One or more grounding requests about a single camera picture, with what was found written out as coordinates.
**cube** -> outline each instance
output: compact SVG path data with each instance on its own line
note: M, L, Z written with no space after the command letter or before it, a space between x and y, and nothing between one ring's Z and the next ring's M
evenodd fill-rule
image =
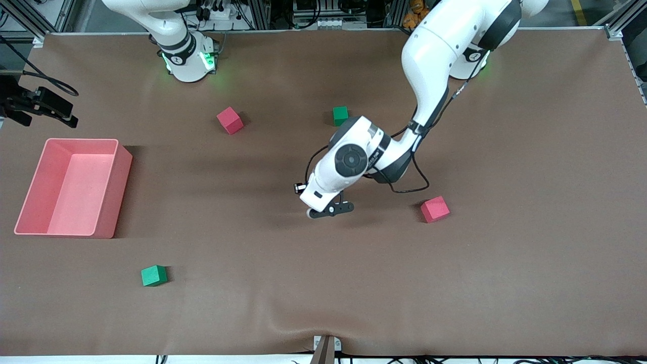
M449 215L449 208L444 202L442 196L438 196L436 198L425 201L421 209L422 214L424 215L424 219L425 221L427 221L427 223L438 221Z
M343 124L346 119L348 119L348 109L345 106L333 108L333 120L335 126Z
M145 287L155 287L162 283L166 283L166 267L152 266L142 269L142 284Z
M239 131L243 128L241 117L231 107L226 108L223 112L218 114L218 121L225 128L229 135Z

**black circular joint cap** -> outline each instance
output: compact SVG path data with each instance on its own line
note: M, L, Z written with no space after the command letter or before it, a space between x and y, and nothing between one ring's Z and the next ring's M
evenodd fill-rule
M356 144L346 144L334 154L334 169L344 177L355 177L364 173L368 165L366 152Z

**brown table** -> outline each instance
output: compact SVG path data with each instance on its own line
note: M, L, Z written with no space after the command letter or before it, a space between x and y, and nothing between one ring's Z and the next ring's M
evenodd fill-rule
M299 352L328 333L363 355L647 354L646 112L601 30L493 53L419 150L427 191L363 180L355 212L305 217L292 184L333 106L387 132L410 118L405 40L233 34L217 75L182 84L145 36L48 36L30 57L78 88L80 122L0 131L1 353ZM13 235L49 137L134 155L115 239ZM451 217L422 223L438 195ZM172 281L143 288L153 264Z

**pink cube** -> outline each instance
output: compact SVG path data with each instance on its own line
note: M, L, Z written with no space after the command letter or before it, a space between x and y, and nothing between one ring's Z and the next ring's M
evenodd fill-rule
M442 196L425 201L421 207L424 219L430 223L449 215L449 208Z
M48 139L14 233L112 238L132 160L114 139Z
M243 128L241 117L231 107L226 108L222 113L218 114L218 121L225 128L229 135L239 131Z

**red block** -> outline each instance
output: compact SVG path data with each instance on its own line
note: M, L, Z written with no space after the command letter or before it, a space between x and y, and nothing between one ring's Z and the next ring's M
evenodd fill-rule
M449 208L442 196L425 201L421 207L424 219L430 223L449 215Z
M239 131L243 128L241 117L231 107L226 108L222 113L218 114L218 121L225 128L229 135Z

